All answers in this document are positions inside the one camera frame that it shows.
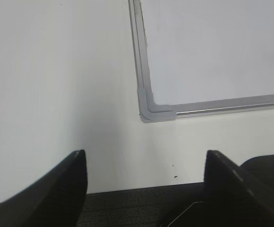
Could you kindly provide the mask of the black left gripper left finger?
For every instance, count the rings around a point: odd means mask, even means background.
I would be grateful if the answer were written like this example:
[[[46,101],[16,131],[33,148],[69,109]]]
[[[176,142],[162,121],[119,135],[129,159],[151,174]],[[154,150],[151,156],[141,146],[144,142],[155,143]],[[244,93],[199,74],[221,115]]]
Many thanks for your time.
[[[88,187],[86,152],[71,152],[32,185],[0,203],[0,227],[75,227]]]

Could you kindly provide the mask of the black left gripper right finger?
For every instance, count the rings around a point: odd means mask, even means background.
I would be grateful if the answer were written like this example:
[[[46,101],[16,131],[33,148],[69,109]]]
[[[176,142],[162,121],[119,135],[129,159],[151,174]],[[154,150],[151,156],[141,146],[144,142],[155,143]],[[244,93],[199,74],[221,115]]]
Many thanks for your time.
[[[274,155],[238,166],[217,150],[206,154],[199,196],[173,209],[161,227],[274,227]]]

